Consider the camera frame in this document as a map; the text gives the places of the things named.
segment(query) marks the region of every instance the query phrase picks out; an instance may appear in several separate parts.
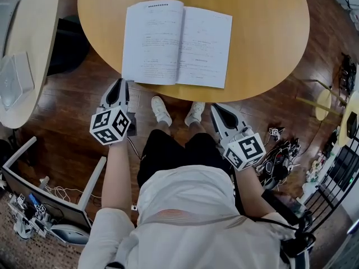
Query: white t-shirt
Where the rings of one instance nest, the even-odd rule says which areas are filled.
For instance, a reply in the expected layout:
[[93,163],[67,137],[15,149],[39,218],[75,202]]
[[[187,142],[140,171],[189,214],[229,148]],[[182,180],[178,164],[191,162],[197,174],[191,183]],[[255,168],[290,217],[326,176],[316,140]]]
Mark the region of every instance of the white t-shirt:
[[[121,210],[95,218],[79,269],[287,268],[280,240],[293,232],[253,222],[234,205],[233,185],[221,169],[202,165],[156,172],[141,188],[135,229]],[[264,216],[286,224],[279,214]]]

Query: hardwood floor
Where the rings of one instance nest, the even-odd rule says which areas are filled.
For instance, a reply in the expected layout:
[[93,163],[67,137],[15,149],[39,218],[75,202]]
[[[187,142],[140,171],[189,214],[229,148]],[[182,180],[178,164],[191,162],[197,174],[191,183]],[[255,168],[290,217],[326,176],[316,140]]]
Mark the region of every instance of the hardwood floor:
[[[77,0],[60,0],[60,17],[77,14]],[[229,103],[240,110],[253,130],[259,132],[264,142],[269,126],[286,128],[283,138],[298,137],[305,152],[296,160],[301,165],[288,177],[281,191],[297,197],[302,193],[305,173],[316,154],[323,148],[331,132],[340,119],[329,114],[329,123],[320,123],[314,117],[314,109],[295,99],[296,96],[315,100],[320,85],[304,84],[301,80],[318,79],[327,85],[333,85],[338,91],[336,74],[340,66],[341,52],[350,54],[357,61],[359,38],[349,15],[335,0],[307,0],[310,11],[310,37],[306,51],[293,73],[275,88],[254,98]],[[89,133],[90,118],[99,105],[101,95],[120,75],[107,65],[91,49],[85,62],[68,74],[47,78],[38,106],[30,120],[21,128],[20,136],[26,142],[31,136],[37,136],[34,150],[36,164],[33,168],[21,165],[27,179],[37,184],[39,178],[48,175],[51,186],[62,186],[83,190],[101,156],[106,156],[108,148],[101,146]],[[150,99],[153,92],[139,85],[130,84],[130,110],[136,112],[138,136],[132,140],[141,153],[146,138],[155,126],[151,113]],[[186,142],[184,117],[191,103],[184,100],[164,97],[173,117],[172,133],[181,143]],[[333,98],[338,110],[342,108]],[[213,134],[206,106],[203,124]],[[268,144],[267,150],[274,145]],[[136,175],[139,160],[129,147],[132,198],[136,202],[139,189]],[[103,173],[94,189],[95,195],[101,194]],[[78,193],[71,193],[72,201]],[[97,207],[89,204],[89,215],[94,217]]]

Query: book page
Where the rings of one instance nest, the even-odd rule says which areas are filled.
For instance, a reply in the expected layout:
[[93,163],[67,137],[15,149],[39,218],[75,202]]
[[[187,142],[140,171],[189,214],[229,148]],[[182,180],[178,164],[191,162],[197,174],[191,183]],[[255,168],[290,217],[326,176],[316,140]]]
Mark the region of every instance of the book page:
[[127,9],[122,77],[157,85],[177,79],[183,3],[141,2]]
[[184,7],[178,84],[224,88],[232,17]]

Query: round wooden table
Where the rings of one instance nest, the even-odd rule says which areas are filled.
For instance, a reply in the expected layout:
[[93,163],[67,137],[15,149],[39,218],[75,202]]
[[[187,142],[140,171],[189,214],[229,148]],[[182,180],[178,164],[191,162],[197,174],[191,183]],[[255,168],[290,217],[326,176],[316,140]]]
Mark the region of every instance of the round wooden table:
[[[89,42],[119,73],[127,7],[142,1],[149,0],[78,0]],[[144,85],[153,91],[207,102],[247,99],[282,82],[303,56],[310,23],[306,0],[180,1],[233,16],[225,88]]]
[[[332,105],[332,94],[330,93],[329,90],[324,89],[323,91],[321,91],[321,93],[319,94],[318,98],[316,99],[316,102],[322,106],[325,106],[327,108],[330,109],[331,105]],[[316,107],[315,108],[315,117],[317,118],[317,120],[322,121],[323,119],[326,118],[326,116],[329,114],[329,112],[327,110],[321,109]]]
[[0,103],[0,122],[20,128],[33,113],[44,86],[57,29],[58,0],[20,0],[12,18],[5,55],[27,52],[34,90],[5,111]]

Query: shoe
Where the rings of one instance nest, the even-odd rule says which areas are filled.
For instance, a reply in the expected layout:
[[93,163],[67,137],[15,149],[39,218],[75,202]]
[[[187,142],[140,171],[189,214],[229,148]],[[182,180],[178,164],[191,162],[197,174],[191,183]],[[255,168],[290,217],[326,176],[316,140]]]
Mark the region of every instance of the shoe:
[[204,111],[204,106],[206,103],[202,103],[200,101],[194,101],[192,104],[192,107],[190,109],[190,112],[187,114],[185,118],[185,124],[189,127],[191,123],[193,122],[201,122],[202,120],[202,113]]
[[159,96],[154,96],[151,101],[152,111],[156,116],[157,122],[164,121],[168,126],[172,124],[172,118],[169,115],[163,100]]

